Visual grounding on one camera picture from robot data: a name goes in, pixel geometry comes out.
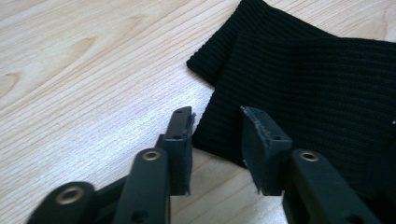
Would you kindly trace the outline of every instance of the light wood surface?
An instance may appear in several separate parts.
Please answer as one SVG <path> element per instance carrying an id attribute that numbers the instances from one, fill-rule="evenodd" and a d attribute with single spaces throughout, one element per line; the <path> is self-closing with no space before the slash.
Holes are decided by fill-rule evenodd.
<path id="1" fill-rule="evenodd" d="M 0 223 L 23 223 L 52 189 L 126 175 L 173 110 L 198 123 L 213 92 L 185 62 L 236 0 L 0 1 Z M 267 3 L 339 36 L 396 42 L 393 0 Z M 249 173 L 194 150 L 173 223 L 286 223 Z"/>

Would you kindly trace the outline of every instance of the hole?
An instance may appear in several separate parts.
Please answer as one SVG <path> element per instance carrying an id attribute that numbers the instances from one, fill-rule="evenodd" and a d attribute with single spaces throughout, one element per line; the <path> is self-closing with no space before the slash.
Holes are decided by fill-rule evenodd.
<path id="1" fill-rule="evenodd" d="M 58 204 L 70 204 L 78 201 L 82 195 L 84 195 L 84 190 L 80 187 L 70 187 L 62 191 L 56 197 L 56 203 Z"/>
<path id="2" fill-rule="evenodd" d="M 300 153 L 300 157 L 306 161 L 318 161 L 319 157 L 311 152 L 302 152 Z"/>
<path id="3" fill-rule="evenodd" d="M 157 151 L 150 151 L 143 154 L 143 159 L 146 161 L 155 161 L 160 158 L 161 154 Z"/>
<path id="4" fill-rule="evenodd" d="M 132 213 L 132 223 L 144 223 L 149 218 L 149 213 L 146 211 L 136 211 Z"/>
<path id="5" fill-rule="evenodd" d="M 353 223 L 353 224 L 364 224 L 363 219 L 361 217 L 358 217 L 356 215 L 349 215 L 346 217 L 346 221 L 348 223 Z"/>

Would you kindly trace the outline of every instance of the table surface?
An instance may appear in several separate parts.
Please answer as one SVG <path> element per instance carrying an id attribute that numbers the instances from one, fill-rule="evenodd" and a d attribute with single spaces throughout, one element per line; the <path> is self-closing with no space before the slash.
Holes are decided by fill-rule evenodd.
<path id="1" fill-rule="evenodd" d="M 213 88 L 186 61 L 236 0 L 0 2 L 0 223 L 24 223 L 52 189 L 128 174 L 171 113 L 196 123 Z M 393 0 L 270 0 L 334 35 L 396 42 Z M 248 171 L 195 149 L 190 197 L 172 223 L 286 223 Z"/>

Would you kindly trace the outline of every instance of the black ribbed fabric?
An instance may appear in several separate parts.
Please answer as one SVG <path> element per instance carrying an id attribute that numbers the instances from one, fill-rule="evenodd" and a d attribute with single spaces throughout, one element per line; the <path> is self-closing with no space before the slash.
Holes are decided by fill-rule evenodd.
<path id="1" fill-rule="evenodd" d="M 396 162 L 378 166 L 396 150 L 387 147 L 395 138 L 395 72 L 396 44 L 389 42 L 241 34 L 193 143 L 242 165 L 240 106 L 257 107 L 294 147 L 322 153 L 352 188 L 376 197 L 387 184 L 396 186 L 396 175 L 378 173 L 396 171 Z"/>
<path id="2" fill-rule="evenodd" d="M 242 0 L 231 18 L 187 61 L 187 66 L 215 86 L 240 31 L 275 39 L 335 37 L 262 0 Z"/>

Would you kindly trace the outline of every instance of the metal grommet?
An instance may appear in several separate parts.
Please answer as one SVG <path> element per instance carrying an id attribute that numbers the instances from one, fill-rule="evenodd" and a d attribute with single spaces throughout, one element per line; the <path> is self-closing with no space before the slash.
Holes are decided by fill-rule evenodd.
<path id="1" fill-rule="evenodd" d="M 161 157 L 161 153 L 159 153 L 157 151 L 149 151 L 149 152 L 146 152 L 145 154 L 143 154 L 142 157 L 146 161 L 155 161 Z"/>
<path id="2" fill-rule="evenodd" d="M 78 201 L 82 195 L 84 195 L 84 189 L 80 187 L 70 187 L 56 197 L 56 203 L 58 204 L 70 204 Z"/>
<path id="3" fill-rule="evenodd" d="M 318 161 L 319 157 L 311 152 L 302 152 L 300 153 L 300 157 L 306 161 Z"/>

